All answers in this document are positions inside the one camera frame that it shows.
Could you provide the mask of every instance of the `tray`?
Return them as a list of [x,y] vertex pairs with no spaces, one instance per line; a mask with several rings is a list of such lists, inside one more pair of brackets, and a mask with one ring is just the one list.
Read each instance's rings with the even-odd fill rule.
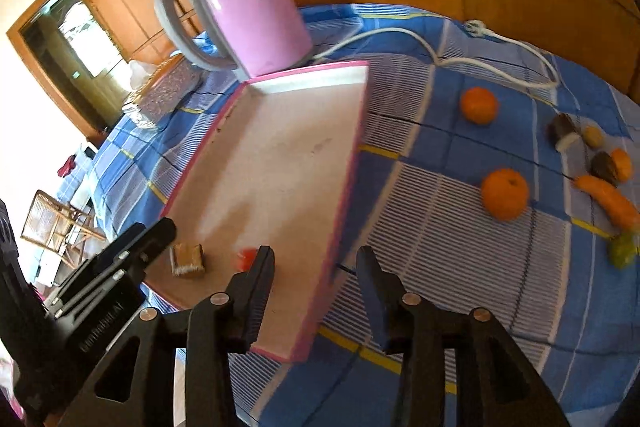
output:
[[163,216],[200,243],[206,273],[171,275],[165,252],[145,282],[179,309],[222,291],[247,247],[273,248],[276,271],[252,351],[306,359],[330,304],[367,87],[366,62],[284,71],[242,84],[185,169]]

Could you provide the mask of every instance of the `kettle handle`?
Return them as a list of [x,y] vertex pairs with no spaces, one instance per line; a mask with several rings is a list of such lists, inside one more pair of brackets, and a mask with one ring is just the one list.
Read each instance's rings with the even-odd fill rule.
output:
[[154,0],[154,8],[156,10],[156,16],[164,28],[167,36],[172,42],[180,49],[182,54],[204,70],[216,71],[216,70],[235,70],[238,68],[236,62],[229,58],[226,47],[221,42],[218,35],[218,30],[214,22],[210,17],[207,17],[207,10],[204,9],[201,0],[191,0],[193,6],[198,14],[202,17],[202,23],[207,31],[209,39],[216,45],[218,52],[222,57],[212,57],[203,52],[197,45],[191,40],[191,37],[187,35],[180,17],[175,11],[175,0]]

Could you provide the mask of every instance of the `kettle body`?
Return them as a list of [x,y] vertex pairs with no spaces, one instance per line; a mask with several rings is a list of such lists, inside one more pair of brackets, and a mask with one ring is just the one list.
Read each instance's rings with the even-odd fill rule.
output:
[[167,36],[184,56],[209,71],[236,70],[239,80],[287,70],[312,55],[311,36],[293,0],[191,0],[218,56],[187,35],[175,0],[154,0]]

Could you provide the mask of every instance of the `white wall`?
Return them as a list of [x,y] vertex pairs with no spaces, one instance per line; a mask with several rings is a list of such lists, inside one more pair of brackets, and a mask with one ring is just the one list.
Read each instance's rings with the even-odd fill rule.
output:
[[[0,0],[0,198],[20,235],[35,191],[52,195],[60,185],[56,172],[84,141],[33,75],[6,36],[35,0]],[[18,240],[20,265],[28,280],[38,267],[29,243]]]

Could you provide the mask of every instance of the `power cord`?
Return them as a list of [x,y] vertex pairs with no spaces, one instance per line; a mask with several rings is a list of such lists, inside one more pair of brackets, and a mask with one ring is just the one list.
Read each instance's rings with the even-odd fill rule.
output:
[[560,78],[558,76],[558,72],[556,71],[556,68],[554,68],[549,63],[549,61],[546,60],[546,58],[543,57],[542,54],[540,54],[539,51],[537,51],[536,49],[532,48],[528,44],[525,44],[524,42],[516,41],[514,39],[510,39],[508,37],[503,37],[502,35],[498,35],[497,33],[491,31],[490,29],[488,29],[484,25],[484,23],[482,21],[472,20],[472,21],[465,22],[465,30],[472,37],[482,38],[484,36],[489,36],[489,37],[493,37],[495,39],[499,39],[499,40],[504,41],[504,42],[510,42],[511,44],[516,44],[517,46],[520,46],[521,48],[524,48],[526,51],[528,51],[529,53],[535,55],[537,58],[539,58],[542,61],[542,63],[545,65],[545,67],[550,71],[550,73],[551,73],[551,75],[553,77],[553,80],[550,80],[549,82],[544,82],[544,83],[527,82],[526,80],[522,80],[521,78],[516,78],[515,76],[511,76],[510,74],[505,73],[504,71],[499,70],[498,68],[494,68],[492,65],[487,64],[486,62],[483,62],[482,60],[477,60],[476,58],[466,58],[466,57],[440,58],[440,57],[438,57],[438,55],[436,54],[434,49],[431,47],[431,45],[426,40],[424,40],[417,33],[412,32],[411,30],[407,30],[405,28],[377,28],[375,30],[370,30],[370,31],[367,31],[367,32],[364,32],[364,33],[359,33],[357,35],[349,37],[348,39],[344,39],[342,42],[338,42],[335,46],[332,46],[331,48],[319,53],[318,55],[314,55],[313,58],[314,58],[314,60],[316,60],[318,58],[328,57],[329,55],[333,54],[334,52],[338,51],[339,49],[345,47],[347,44],[351,44],[352,42],[359,41],[360,39],[363,39],[365,37],[370,37],[370,36],[376,35],[378,33],[396,32],[396,33],[404,33],[405,35],[409,35],[409,36],[413,37],[414,39],[416,39],[418,42],[420,42],[420,44],[431,55],[431,59],[433,60],[433,64],[435,64],[436,66],[439,66],[441,68],[445,67],[445,66],[450,66],[452,64],[470,64],[472,66],[476,66],[476,67],[479,67],[479,68],[483,68],[483,69],[485,69],[487,71],[490,71],[491,73],[500,76],[501,78],[505,79],[506,81],[512,82],[513,84],[517,84],[517,85],[522,86],[522,87],[528,87],[528,88],[531,88],[531,89],[554,89],[555,87],[559,86]]

